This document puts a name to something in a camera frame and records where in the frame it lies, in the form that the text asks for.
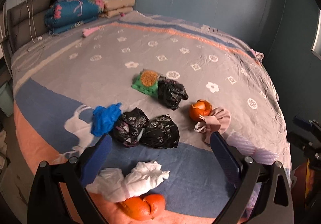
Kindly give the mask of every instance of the bed sheet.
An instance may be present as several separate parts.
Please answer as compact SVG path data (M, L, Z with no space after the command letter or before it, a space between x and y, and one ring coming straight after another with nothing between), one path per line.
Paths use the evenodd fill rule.
M99 31L82 37L82 28L102 24ZM97 105L121 102L123 111L138 107L149 118L169 114L180 132L176 149L126 149L114 141L103 167L120 168L126 175L138 161L158 161L171 172L152 191L163 194L167 203L166 212L153 223L212 223L234 187L189 119L188 108L198 99L231 112L225 137L236 131L256 147L278 153L284 167L291 168L273 83L253 50L239 39L181 20L132 12L44 37L37 44L26 44L12 58L17 138L33 173L42 160L64 162L97 142L90 134L92 108ZM189 100L171 111L132 89L142 69L178 80ZM68 120L77 129L66 127ZM135 223L115 204L100 195L92 197L111 224Z

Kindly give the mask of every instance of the orange stripe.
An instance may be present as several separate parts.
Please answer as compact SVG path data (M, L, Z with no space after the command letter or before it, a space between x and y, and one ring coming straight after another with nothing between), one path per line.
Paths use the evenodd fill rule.
M33 174L36 174L38 165L41 161L46 160L51 163L54 159L57 159L59 152L57 152L51 145L49 145L29 124L21 113L18 105L14 102L14 121L16 124L16 134L21 152L31 169ZM72 202L69 195L67 186L65 183L60 184L62 194L68 211L74 221L82 223L77 210ZM104 200L102 195L90 194L95 205L101 212L101 214L106 218L110 224L184 224L184 223L194 223L194 224L209 224L214 221L211 218L200 218L194 216L183 215L175 212L165 211L163 214L155 218L154 220L148 221L136 221L128 216L126 216L115 203L108 202Z
M152 31L152 32L157 32L157 33L162 32L162 33L167 33L167 34L171 34L171 35L182 36L182 37L188 38L188 39L196 39L196 40L201 41L201 42L203 42L205 44L208 44L208 45L211 45L211 46L214 46L214 47L218 47L219 49L224 50L224 51L226 51L228 53L236 53L236 54L243 55L243 56L251 58L248 54L246 54L245 52L243 52L240 49L226 47L226 46L221 45L221 44L219 44L219 43L217 43L215 41L212 41L212 40L209 40L209 39L205 39L205 38L202 38L202 37L199 37L199 36L194 36L194 35L191 35L191 34L188 34L188 33L179 32L179 31L174 30L172 28L144 27L144 26L139 26L139 25L131 25L131 24L118 23L118 22L113 22L113 23L110 23L109 25L122 26L122 27L134 28L134 29L139 29L139 30L142 30L142 31ZM261 64L260 64L259 61L254 60L254 62L261 67Z

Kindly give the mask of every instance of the green snack package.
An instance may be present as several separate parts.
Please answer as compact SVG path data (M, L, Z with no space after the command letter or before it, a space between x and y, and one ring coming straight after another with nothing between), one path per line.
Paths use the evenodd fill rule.
M132 88L146 95L158 98L158 78L159 74L157 72L143 70L132 85Z

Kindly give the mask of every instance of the beige folded blanket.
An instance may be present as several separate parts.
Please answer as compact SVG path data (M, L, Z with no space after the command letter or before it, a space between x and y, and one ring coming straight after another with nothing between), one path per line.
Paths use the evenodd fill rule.
M124 7L132 7L135 5L135 0L103 0L103 2L105 5L104 12Z
M129 13L132 12L134 9L132 7L121 8L118 10L109 10L107 12L103 12L99 14L99 18L112 18L114 16L120 15L121 13Z

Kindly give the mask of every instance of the pink flower print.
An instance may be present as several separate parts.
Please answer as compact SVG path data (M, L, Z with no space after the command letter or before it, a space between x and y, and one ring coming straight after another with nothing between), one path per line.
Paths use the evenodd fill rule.
M58 5L55 7L55 14L54 14L54 18L55 18L55 19L61 18L61 10L62 10L62 7L60 6L60 4L58 4Z
M95 0L95 3L96 3L97 6L99 6L99 8L101 10L103 10L105 8L103 0Z

